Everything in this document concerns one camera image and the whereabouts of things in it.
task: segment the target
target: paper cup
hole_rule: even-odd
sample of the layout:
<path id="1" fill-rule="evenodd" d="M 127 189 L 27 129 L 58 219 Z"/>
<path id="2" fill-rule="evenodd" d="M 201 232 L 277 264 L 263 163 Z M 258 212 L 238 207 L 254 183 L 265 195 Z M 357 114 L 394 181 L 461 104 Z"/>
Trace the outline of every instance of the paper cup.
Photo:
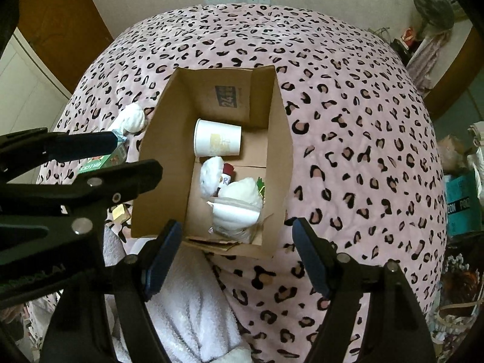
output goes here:
<path id="1" fill-rule="evenodd" d="M 239 155 L 242 128 L 198 119 L 193 136 L 196 157 Z"/>

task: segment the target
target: metal bolt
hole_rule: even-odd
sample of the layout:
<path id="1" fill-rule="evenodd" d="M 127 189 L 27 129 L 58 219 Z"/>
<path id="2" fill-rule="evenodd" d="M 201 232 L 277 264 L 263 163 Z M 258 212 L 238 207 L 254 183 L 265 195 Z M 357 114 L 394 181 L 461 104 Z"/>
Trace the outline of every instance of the metal bolt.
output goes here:
<path id="1" fill-rule="evenodd" d="M 338 260 L 338 262 L 340 263 L 348 263 L 352 257 L 350 257 L 348 254 L 346 253 L 339 253 L 337 256 L 336 256 L 336 259 Z"/>
<path id="2" fill-rule="evenodd" d="M 98 185 L 103 184 L 103 179 L 101 178 L 89 178 L 88 185 L 91 187 L 97 187 Z"/>
<path id="3" fill-rule="evenodd" d="M 91 232 L 93 229 L 93 222 L 86 217 L 76 218 L 72 222 L 71 228 L 77 235 L 84 235 L 85 233 Z"/>
<path id="4" fill-rule="evenodd" d="M 138 261 L 138 256 L 133 253 L 124 257 L 124 263 L 127 263 L 128 265 L 132 265 L 137 261 Z"/>
<path id="5" fill-rule="evenodd" d="M 399 268 L 400 266 L 398 265 L 397 262 L 395 261 L 388 261 L 387 263 L 387 268 L 389 271 L 391 271 L 392 273 L 395 273 Z"/>
<path id="6" fill-rule="evenodd" d="M 121 200 L 121 194 L 119 192 L 116 192 L 114 195 L 113 195 L 113 203 L 117 203 Z"/>

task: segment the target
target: green snack carton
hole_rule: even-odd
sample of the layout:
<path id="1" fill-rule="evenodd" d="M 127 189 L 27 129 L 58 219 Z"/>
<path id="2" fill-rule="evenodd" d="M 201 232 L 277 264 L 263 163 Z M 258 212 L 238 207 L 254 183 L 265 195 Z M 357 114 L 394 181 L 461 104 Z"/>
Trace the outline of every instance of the green snack carton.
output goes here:
<path id="1" fill-rule="evenodd" d="M 81 166 L 77 173 L 91 172 L 93 170 L 119 165 L 126 161 L 126 156 L 127 153 L 124 143 L 118 142 L 118 147 L 111 154 L 88 158 L 87 163 Z"/>

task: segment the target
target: brown door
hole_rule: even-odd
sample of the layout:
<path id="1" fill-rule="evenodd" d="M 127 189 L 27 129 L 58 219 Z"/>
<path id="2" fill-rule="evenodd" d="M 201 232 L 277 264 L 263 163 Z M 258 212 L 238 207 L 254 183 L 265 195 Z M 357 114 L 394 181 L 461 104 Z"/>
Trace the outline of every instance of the brown door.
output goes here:
<path id="1" fill-rule="evenodd" d="M 92 0 L 20 0 L 18 28 L 72 93 L 88 66 L 113 41 Z"/>

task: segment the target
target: white fluffy object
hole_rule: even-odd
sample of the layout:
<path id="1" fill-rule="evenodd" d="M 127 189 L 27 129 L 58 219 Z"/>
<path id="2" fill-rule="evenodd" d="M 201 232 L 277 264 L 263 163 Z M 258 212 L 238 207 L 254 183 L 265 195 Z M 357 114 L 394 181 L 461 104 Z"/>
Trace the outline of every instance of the white fluffy object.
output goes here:
<path id="1" fill-rule="evenodd" d="M 257 183 L 253 178 L 243 178 L 222 187 L 218 192 L 218 197 L 238 199 L 259 210 L 262 209 L 262 197 L 259 195 Z"/>
<path id="2" fill-rule="evenodd" d="M 200 169 L 200 194 L 202 198 L 210 198 L 217 192 L 223 170 L 224 160 L 222 160 L 222 157 L 212 157 L 203 163 Z"/>
<path id="3" fill-rule="evenodd" d="M 121 135 L 126 132 L 135 133 L 141 131 L 146 124 L 146 116 L 143 109 L 137 103 L 130 103 L 120 111 L 114 119 L 108 131 L 118 131 Z"/>

